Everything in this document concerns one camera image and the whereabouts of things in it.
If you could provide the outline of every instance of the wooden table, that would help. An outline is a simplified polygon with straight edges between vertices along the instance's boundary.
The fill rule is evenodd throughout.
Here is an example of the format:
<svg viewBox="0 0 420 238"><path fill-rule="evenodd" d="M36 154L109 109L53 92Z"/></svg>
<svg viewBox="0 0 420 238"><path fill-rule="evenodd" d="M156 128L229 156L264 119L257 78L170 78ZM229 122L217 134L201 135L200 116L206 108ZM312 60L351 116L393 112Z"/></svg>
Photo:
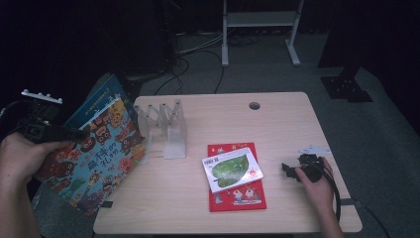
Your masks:
<svg viewBox="0 0 420 238"><path fill-rule="evenodd" d="M100 208L98 234L235 234L317 232L316 216L303 186L287 178L281 163L297 165L298 149L329 148L307 95L303 92L142 96L143 107L171 105L181 99L188 129L187 158L165 160L163 140L154 139L149 158L138 165ZM250 103L261 108L253 110ZM267 209L210 212L209 186L201 159L207 145L254 142ZM332 154L331 164L341 198L349 198ZM362 230L353 205L342 206L344 232Z"/></svg>

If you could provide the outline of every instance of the person's right hand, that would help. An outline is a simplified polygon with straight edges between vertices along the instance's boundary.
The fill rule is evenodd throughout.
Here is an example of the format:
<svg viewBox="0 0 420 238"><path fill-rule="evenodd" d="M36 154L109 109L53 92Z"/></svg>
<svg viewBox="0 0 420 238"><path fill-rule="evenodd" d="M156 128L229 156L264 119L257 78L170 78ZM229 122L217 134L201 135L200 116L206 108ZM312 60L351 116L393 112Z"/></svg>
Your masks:
<svg viewBox="0 0 420 238"><path fill-rule="evenodd" d="M330 164L328 164L325 158L322 158L324 162L325 168L328 170L324 170L327 175L333 170L331 169ZM328 180L322 176L316 182L312 182L305 174L305 172L300 169L296 168L296 173L299 178L302 180L302 183L305 187L306 195L309 198L312 206L318 213L331 211L333 209L333 199L334 199L334 192L331 188L330 183Z"/></svg>
<svg viewBox="0 0 420 238"><path fill-rule="evenodd" d="M34 144L16 132L7 136L0 144L1 185L26 185L40 168L46 155L67 144L68 142Z"/></svg>

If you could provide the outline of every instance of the red book cover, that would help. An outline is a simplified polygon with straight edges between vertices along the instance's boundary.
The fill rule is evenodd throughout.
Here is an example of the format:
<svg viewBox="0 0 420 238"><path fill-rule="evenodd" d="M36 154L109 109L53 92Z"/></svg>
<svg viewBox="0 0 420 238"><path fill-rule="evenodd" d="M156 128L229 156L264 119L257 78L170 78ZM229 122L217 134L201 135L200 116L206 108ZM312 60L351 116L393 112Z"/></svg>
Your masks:
<svg viewBox="0 0 420 238"><path fill-rule="evenodd" d="M208 145L208 156L212 157L245 147L250 148L254 157L258 159L254 143ZM209 189L209 204L210 211L266 209L263 181L256 180L217 193L212 193Z"/></svg>

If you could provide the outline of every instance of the white shelf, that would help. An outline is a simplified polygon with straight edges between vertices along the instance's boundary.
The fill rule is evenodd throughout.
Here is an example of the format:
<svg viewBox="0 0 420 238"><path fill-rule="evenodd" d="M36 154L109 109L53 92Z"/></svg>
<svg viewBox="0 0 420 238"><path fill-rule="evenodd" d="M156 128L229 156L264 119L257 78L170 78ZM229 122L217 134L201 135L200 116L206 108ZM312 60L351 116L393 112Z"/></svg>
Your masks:
<svg viewBox="0 0 420 238"><path fill-rule="evenodd" d="M227 27L293 26L295 11L228 13Z"/></svg>

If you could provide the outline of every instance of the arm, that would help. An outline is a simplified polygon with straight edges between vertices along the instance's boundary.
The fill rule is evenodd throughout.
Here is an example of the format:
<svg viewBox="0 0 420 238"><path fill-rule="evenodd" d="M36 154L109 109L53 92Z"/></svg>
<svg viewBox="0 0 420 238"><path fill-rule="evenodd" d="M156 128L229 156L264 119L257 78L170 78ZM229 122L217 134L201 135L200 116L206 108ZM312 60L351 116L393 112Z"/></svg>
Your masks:
<svg viewBox="0 0 420 238"><path fill-rule="evenodd" d="M46 155L66 142L34 144L21 134L0 145L0 237L41 237L28 197L27 183Z"/></svg>
<svg viewBox="0 0 420 238"><path fill-rule="evenodd" d="M323 158L323 161L325 167L332 172L331 166L328 164L327 160ZM300 168L296 168L296 173L302 180L306 195L315 209L323 236L325 238L344 237L333 209L334 192L330 183L324 177L316 182L312 182Z"/></svg>

